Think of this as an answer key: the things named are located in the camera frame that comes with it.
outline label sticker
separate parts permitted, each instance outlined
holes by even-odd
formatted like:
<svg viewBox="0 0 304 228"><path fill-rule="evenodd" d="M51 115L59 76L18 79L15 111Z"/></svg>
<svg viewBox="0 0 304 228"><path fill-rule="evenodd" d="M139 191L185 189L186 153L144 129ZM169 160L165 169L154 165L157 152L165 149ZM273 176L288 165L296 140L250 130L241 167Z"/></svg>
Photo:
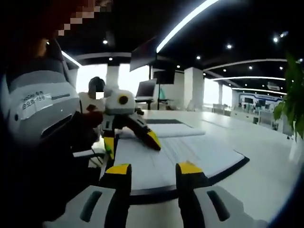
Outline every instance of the label sticker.
<svg viewBox="0 0 304 228"><path fill-rule="evenodd" d="M52 106L52 97L50 94L44 94L43 91L36 91L22 99L22 117L25 120L30 118L36 112Z"/></svg>

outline window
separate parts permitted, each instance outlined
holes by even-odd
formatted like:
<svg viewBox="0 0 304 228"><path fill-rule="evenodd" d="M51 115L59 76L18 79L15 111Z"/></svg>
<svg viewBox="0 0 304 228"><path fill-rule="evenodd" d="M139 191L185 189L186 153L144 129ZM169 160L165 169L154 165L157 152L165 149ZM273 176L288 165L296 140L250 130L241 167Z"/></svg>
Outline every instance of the window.
<svg viewBox="0 0 304 228"><path fill-rule="evenodd" d="M205 78L204 81L204 105L219 103L219 84Z"/></svg>
<svg viewBox="0 0 304 228"><path fill-rule="evenodd" d="M97 76L105 81L107 69L107 64L88 65L80 67L77 73L76 91L78 93L88 92L89 82L93 77Z"/></svg>
<svg viewBox="0 0 304 228"><path fill-rule="evenodd" d="M149 66L143 66L130 72L130 64L121 64L118 73L118 85L136 95L139 83L149 80Z"/></svg>
<svg viewBox="0 0 304 228"><path fill-rule="evenodd" d="M232 89L226 85L223 85L222 104L232 106Z"/></svg>

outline black mat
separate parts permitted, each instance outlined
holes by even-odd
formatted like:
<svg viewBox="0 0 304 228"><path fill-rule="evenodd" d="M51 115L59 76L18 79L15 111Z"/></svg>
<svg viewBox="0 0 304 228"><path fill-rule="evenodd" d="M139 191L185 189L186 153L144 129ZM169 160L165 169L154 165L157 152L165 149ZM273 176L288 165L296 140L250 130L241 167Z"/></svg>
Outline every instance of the black mat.
<svg viewBox="0 0 304 228"><path fill-rule="evenodd" d="M147 119L147 124L184 124L185 123L175 120L175 119ZM115 150L117 147L118 138L115 140ZM209 178L210 184L214 185L226 177L230 176L244 165L249 162L249 158L244 156L244 159L226 169L225 171ZM114 161L107 163L106 169L112 167ZM170 185L166 187L153 188L153 189L142 189L142 190L132 190L130 193L130 204L131 205L142 205L142 204L154 204L160 203L168 200L173 200L178 198L178 193L175 185Z"/></svg>

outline screen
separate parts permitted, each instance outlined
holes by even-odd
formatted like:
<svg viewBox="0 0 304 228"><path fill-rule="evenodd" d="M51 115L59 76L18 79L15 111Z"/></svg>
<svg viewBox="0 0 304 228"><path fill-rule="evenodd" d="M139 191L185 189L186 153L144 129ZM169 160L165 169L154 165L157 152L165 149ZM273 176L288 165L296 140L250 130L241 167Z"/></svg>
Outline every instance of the screen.
<svg viewBox="0 0 304 228"><path fill-rule="evenodd" d="M258 104L259 104L260 106L265 106L266 100L259 100L259 101L258 101Z"/></svg>
<svg viewBox="0 0 304 228"><path fill-rule="evenodd" d="M157 79L157 84L174 84L175 70L156 71L153 78Z"/></svg>
<svg viewBox="0 0 304 228"><path fill-rule="evenodd" d="M140 45L131 53L130 71L145 65L150 65L156 60L156 42L155 38Z"/></svg>
<svg viewBox="0 0 304 228"><path fill-rule="evenodd" d="M155 85L156 85L156 80L154 79L140 82L136 97L142 97L142 96L153 97Z"/></svg>
<svg viewBox="0 0 304 228"><path fill-rule="evenodd" d="M245 97L245 103L253 104L253 99Z"/></svg>

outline black ceiling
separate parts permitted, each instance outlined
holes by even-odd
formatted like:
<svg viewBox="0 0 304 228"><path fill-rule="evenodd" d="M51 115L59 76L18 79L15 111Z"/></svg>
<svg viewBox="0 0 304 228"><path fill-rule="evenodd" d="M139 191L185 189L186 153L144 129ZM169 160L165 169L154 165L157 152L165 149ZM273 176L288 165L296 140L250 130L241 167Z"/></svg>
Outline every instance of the black ceiling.
<svg viewBox="0 0 304 228"><path fill-rule="evenodd" d="M143 42L164 37L204 0L114 0L111 12L95 14L58 39L71 56L100 52L131 52ZM219 0L190 21L160 52L174 59L180 69L206 69L252 59L284 59L290 51L304 58L303 3L289 0ZM280 35L288 32L283 38ZM87 59L85 64L108 58ZM286 62L257 62L226 66L211 71L227 76L284 77ZM232 80L239 86L263 89L269 80ZM285 82L275 80L282 92Z"/></svg>

